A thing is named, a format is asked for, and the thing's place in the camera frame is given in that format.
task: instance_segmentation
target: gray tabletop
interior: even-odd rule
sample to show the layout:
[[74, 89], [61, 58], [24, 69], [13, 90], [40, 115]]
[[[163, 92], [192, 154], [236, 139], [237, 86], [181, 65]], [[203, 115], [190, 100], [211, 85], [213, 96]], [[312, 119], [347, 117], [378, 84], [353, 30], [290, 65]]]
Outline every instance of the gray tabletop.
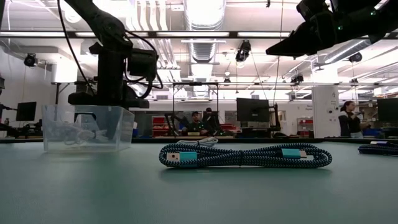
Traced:
[[[175, 170], [163, 144], [114, 154], [46, 154], [0, 144], [0, 223], [396, 223], [398, 158], [321, 143], [322, 169]], [[219, 144], [251, 149], [264, 144]]]

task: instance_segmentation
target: black hair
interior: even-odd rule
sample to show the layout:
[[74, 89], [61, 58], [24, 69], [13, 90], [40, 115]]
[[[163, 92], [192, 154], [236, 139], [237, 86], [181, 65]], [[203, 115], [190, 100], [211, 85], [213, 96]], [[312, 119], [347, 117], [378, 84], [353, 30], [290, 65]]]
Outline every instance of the black hair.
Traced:
[[347, 110], [347, 106], [349, 106], [350, 104], [354, 103], [353, 101], [346, 101], [344, 102], [343, 106], [341, 107], [340, 111], [346, 111]]

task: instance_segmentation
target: woman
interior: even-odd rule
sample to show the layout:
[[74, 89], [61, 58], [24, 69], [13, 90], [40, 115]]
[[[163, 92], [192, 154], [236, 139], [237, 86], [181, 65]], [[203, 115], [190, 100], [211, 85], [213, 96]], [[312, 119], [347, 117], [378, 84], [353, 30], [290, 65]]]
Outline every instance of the woman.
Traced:
[[357, 115], [361, 113], [353, 113], [355, 109], [355, 103], [353, 101], [346, 101], [341, 107], [340, 115], [338, 117], [340, 121], [341, 136], [350, 138], [363, 138], [361, 132], [361, 120]]

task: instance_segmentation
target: clear plastic bin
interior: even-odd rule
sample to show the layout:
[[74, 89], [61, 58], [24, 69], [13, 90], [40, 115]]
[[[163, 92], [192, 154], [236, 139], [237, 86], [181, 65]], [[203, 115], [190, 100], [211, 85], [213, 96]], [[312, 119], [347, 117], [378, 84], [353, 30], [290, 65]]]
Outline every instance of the clear plastic bin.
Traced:
[[45, 105], [46, 152], [116, 152], [131, 145], [134, 114], [118, 106]]

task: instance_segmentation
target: wall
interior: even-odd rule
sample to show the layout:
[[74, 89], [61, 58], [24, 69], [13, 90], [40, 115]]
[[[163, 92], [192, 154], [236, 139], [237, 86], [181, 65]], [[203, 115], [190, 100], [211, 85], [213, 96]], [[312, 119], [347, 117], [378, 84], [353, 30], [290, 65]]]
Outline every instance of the wall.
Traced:
[[[296, 134], [297, 133], [297, 118], [312, 117], [312, 104], [311, 102], [280, 102], [278, 103], [279, 111], [286, 113], [286, 128], [284, 133]], [[176, 102], [175, 111], [203, 111], [207, 107], [216, 111], [217, 104], [212, 101], [204, 102]], [[236, 111], [236, 102], [219, 102], [219, 114], [221, 116], [220, 122], [225, 119], [225, 111]], [[173, 104], [171, 101], [151, 101], [149, 109], [130, 108], [130, 111], [172, 111]]]
[[[0, 103], [17, 108], [20, 102], [36, 101], [35, 121], [42, 117], [42, 105], [55, 103], [55, 86], [51, 85], [52, 74], [43, 68], [28, 68], [21, 59], [4, 53], [0, 48], [0, 74], [5, 79], [5, 90], [0, 95]], [[19, 127], [15, 122], [16, 111], [3, 111], [2, 121], [9, 118], [10, 125]]]

